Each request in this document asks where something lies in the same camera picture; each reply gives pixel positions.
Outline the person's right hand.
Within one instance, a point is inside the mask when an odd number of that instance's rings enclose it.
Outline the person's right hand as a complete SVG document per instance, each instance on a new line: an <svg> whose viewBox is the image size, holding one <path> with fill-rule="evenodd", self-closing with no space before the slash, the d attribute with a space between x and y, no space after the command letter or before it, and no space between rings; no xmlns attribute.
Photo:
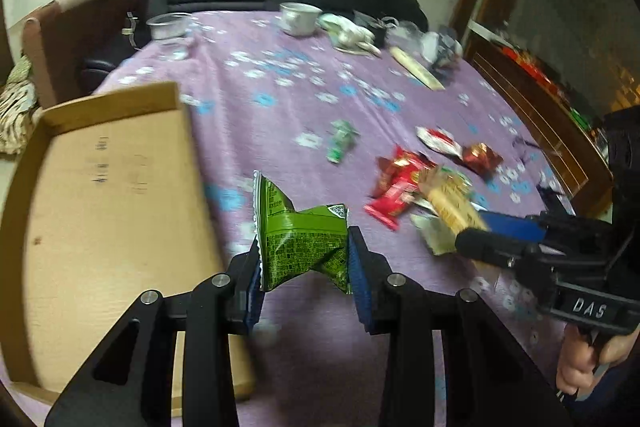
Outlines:
<svg viewBox="0 0 640 427"><path fill-rule="evenodd" d="M602 379L594 373L596 367L603 364L613 367L625 362L634 350L638 336L639 329L636 329L627 336L614 336L602 348L596 349L590 346L576 325L567 324L556 366L555 386L566 395L590 395Z"/></svg>

